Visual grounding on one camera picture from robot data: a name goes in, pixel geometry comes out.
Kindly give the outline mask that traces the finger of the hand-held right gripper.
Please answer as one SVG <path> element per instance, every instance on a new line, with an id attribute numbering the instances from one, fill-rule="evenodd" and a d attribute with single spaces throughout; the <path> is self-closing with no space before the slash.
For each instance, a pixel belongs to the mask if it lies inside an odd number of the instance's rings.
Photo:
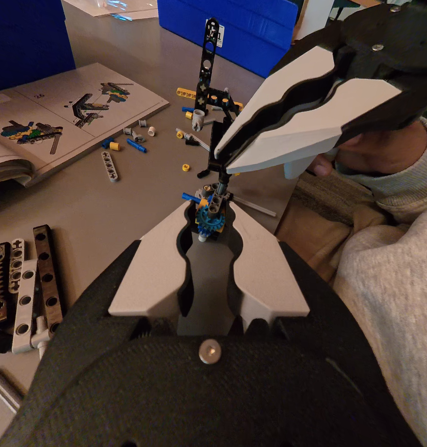
<path id="1" fill-rule="evenodd" d="M 217 144 L 214 157 L 222 167 L 273 167 L 315 155 L 294 155 L 288 142 L 293 130 L 283 129 L 283 116 L 293 108 L 319 103 L 331 89 L 333 52 L 315 46 L 283 65 L 261 84 Z"/>
<path id="2" fill-rule="evenodd" d="M 298 112 L 285 125 L 257 136 L 227 167 L 227 173 L 261 170 L 326 153 L 341 137 L 344 125 L 400 93 L 384 80 L 342 82 L 322 106 Z"/>

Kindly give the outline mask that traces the lego gear assembly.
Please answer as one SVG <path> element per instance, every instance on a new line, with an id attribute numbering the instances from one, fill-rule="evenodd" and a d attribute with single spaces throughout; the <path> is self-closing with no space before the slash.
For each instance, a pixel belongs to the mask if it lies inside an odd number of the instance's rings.
<path id="1" fill-rule="evenodd" d="M 199 188 L 195 194 L 182 193 L 182 199 L 194 202 L 195 214 L 191 228 L 198 233 L 198 240 L 206 242 L 216 240 L 226 224 L 227 205 L 233 195 L 226 183 L 219 180 Z"/>

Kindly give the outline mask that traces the person's right forearm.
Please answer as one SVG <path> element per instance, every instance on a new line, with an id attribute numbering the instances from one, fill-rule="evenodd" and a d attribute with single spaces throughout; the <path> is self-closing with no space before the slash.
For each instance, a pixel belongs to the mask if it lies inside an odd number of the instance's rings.
<path id="1" fill-rule="evenodd" d="M 427 119 L 418 121 L 427 137 Z M 411 224 L 427 210 L 427 146 L 422 155 L 406 169 L 393 174 L 362 173 L 336 163 L 338 173 L 367 187 L 378 206 L 397 222 Z"/>

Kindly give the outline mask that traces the long pale lego axle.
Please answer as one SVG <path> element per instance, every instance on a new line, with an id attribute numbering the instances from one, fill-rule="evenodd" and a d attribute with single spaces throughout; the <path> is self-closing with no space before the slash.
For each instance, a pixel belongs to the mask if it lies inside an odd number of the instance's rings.
<path id="1" fill-rule="evenodd" d="M 244 205 L 245 207 L 254 209 L 258 212 L 261 212 L 263 214 L 269 215 L 271 217 L 277 217 L 277 213 L 275 213 L 272 210 L 266 209 L 264 207 L 261 207 L 257 204 L 254 204 L 250 201 L 244 200 L 242 198 L 239 198 L 238 196 L 234 195 L 233 198 L 230 199 L 231 201 L 233 201 L 234 203 L 240 204 L 240 205 Z"/>

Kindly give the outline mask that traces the yellow lego beam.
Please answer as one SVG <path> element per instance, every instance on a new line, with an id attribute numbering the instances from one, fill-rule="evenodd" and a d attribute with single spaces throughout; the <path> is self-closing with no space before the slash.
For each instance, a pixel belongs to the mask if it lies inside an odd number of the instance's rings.
<path id="1" fill-rule="evenodd" d="M 196 98 L 196 92 L 195 91 L 188 90 L 188 89 L 185 89 L 185 88 L 177 88 L 176 94 L 178 96 L 182 97 L 182 98 L 188 98 L 188 99 L 191 99 L 191 100 L 195 100 L 195 98 Z M 243 110 L 243 108 L 244 108 L 243 103 L 240 103 L 240 102 L 234 102 L 234 103 L 235 103 L 235 105 L 237 105 L 239 107 L 240 111 Z"/>

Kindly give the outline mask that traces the long black lego beam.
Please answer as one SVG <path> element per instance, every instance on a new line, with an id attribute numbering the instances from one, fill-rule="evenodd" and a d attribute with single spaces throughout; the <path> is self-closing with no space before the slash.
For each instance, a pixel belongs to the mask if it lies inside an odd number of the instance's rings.
<path id="1" fill-rule="evenodd" d="M 63 320 L 61 305 L 61 282 L 52 230 L 48 225 L 33 228 L 34 246 L 37 254 L 37 266 L 45 317 L 49 332 L 55 335 Z"/>

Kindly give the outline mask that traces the small grey five-hole lego beam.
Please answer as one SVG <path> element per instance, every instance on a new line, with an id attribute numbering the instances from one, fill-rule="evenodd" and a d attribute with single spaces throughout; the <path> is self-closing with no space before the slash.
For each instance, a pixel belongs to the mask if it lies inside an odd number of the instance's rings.
<path id="1" fill-rule="evenodd" d="M 119 176 L 116 171 L 116 167 L 114 165 L 111 154 L 108 151 L 102 151 L 101 153 L 103 163 L 105 165 L 105 169 L 108 175 L 108 178 L 111 182 L 117 182 L 119 180 Z"/>

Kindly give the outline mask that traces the pale grey lego axle connector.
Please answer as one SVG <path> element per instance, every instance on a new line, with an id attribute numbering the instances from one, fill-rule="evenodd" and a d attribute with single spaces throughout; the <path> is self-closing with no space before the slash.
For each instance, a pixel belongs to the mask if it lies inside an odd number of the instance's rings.
<path id="1" fill-rule="evenodd" d="M 36 318 L 36 333 L 31 338 L 31 346 L 33 349 L 38 350 L 40 360 L 47 349 L 50 339 L 51 336 L 46 318 L 44 316 L 38 316 Z"/>

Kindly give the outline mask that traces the short grey lego beam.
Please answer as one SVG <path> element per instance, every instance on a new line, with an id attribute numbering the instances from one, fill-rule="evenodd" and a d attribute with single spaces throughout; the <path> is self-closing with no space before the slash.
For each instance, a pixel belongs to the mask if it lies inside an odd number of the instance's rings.
<path id="1" fill-rule="evenodd" d="M 13 295 L 18 293 L 19 290 L 22 266 L 25 260 L 25 249 L 24 239 L 16 238 L 11 242 L 8 290 Z"/>

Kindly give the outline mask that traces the open lego instruction booklet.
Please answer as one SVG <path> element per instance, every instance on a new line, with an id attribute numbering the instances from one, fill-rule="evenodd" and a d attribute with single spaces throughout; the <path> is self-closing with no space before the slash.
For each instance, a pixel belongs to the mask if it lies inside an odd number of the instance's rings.
<path id="1" fill-rule="evenodd" d="M 169 102 L 94 63 L 0 91 L 0 182 L 28 187 Z"/>

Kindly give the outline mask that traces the person's right hand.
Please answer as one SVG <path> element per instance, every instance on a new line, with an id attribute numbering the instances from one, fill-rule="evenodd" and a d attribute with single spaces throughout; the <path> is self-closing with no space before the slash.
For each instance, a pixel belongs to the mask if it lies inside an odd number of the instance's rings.
<path id="1" fill-rule="evenodd" d="M 307 167 L 312 175 L 325 177 L 334 164 L 358 173 L 391 175 L 411 167 L 427 148 L 427 130 L 421 121 L 396 131 L 367 132 L 337 147 L 334 161 L 318 155 Z"/>

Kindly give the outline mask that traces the blue storage bin with tag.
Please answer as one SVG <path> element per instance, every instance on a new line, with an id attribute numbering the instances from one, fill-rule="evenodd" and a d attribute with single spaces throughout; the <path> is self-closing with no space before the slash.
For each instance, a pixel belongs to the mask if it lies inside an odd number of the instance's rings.
<path id="1" fill-rule="evenodd" d="M 220 26 L 216 54 L 266 78 L 291 47 L 298 6 L 286 0 L 158 0 L 162 28 L 199 46 Z"/>

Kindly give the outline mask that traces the grey long bar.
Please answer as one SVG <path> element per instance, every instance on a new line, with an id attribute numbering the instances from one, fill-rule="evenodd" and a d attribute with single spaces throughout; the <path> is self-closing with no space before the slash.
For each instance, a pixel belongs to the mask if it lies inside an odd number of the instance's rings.
<path id="1" fill-rule="evenodd" d="M 23 396 L 12 385 L 8 379 L 0 371 L 0 400 L 8 407 L 8 409 L 16 414 L 22 405 Z"/>

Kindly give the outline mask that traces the plain blue storage bin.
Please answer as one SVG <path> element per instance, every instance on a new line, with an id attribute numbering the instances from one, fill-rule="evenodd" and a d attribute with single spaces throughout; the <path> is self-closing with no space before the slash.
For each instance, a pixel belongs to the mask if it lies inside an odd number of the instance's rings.
<path id="1" fill-rule="evenodd" d="M 59 0 L 0 0 L 0 91 L 75 69 Z"/>

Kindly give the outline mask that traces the black lego frame assembly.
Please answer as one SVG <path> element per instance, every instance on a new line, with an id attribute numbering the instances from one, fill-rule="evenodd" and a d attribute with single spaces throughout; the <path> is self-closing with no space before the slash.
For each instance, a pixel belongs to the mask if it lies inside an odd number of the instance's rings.
<path id="1" fill-rule="evenodd" d="M 196 87 L 193 119 L 205 119 L 208 105 L 220 107 L 224 113 L 223 121 L 215 121 L 212 125 L 208 169 L 217 172 L 219 174 L 218 180 L 228 184 L 231 174 L 227 174 L 226 172 L 226 163 L 230 159 L 230 156 L 220 156 L 220 158 L 217 159 L 214 155 L 214 151 L 233 123 L 231 113 L 238 117 L 240 111 L 228 92 L 211 87 L 211 77 L 219 31 L 220 26 L 218 21 L 215 18 L 207 19 L 201 55 L 199 81 Z"/>

